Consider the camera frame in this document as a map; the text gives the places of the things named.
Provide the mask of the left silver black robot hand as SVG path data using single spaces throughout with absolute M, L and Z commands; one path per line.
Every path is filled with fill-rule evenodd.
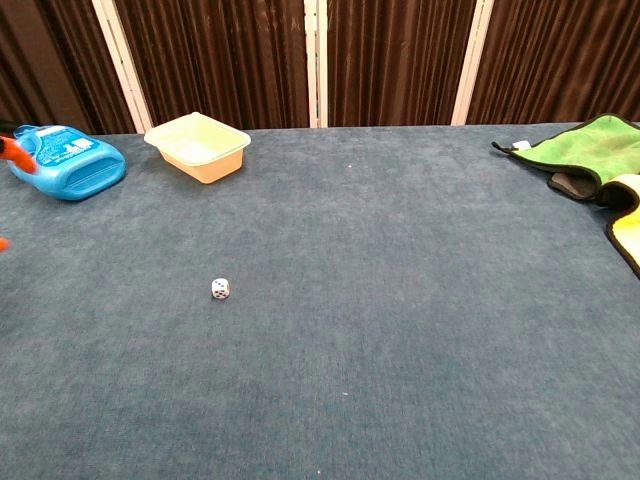
M 15 122 L 1 120 L 1 159 L 12 162 L 19 170 L 27 174 L 34 174 L 37 172 L 35 160 L 11 136 L 11 132 L 16 126 Z

